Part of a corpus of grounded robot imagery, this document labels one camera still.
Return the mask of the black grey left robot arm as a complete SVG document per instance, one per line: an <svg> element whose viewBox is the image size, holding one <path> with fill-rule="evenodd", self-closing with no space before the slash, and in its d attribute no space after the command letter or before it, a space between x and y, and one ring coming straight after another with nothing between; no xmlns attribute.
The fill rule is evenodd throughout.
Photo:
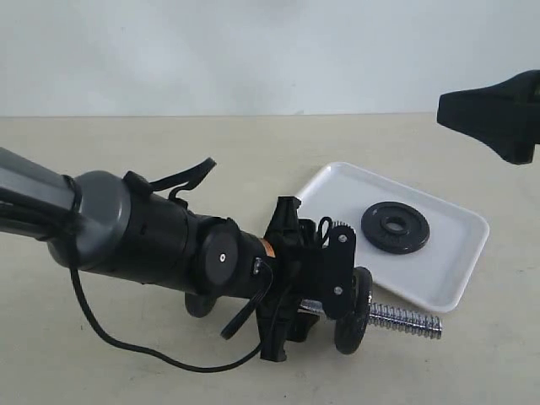
<svg viewBox="0 0 540 405"><path fill-rule="evenodd" d="M264 359L285 358L286 341L302 342L317 316L303 300L321 303L335 322L334 343L354 353L369 309L370 277L354 269L355 233L329 218L300 219L296 197L280 197L263 237L233 219L194 213L181 191L196 188L215 163L148 181L95 170L71 177L1 152L1 229L48 245L70 270L84 314L100 330L79 274L102 274L180 290L191 316L204 317L223 296L246 305L221 332L232 338L256 318Z"/></svg>

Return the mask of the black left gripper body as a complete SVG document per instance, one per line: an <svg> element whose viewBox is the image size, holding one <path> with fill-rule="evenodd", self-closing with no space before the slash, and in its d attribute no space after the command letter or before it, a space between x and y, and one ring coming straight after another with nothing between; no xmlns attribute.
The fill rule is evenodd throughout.
<svg viewBox="0 0 540 405"><path fill-rule="evenodd" d="M330 217L303 219L300 205L297 197L279 197L264 236L256 241L257 267L270 278L256 308L258 321L294 319L304 300L319 302L334 321L356 310L355 231Z"/></svg>

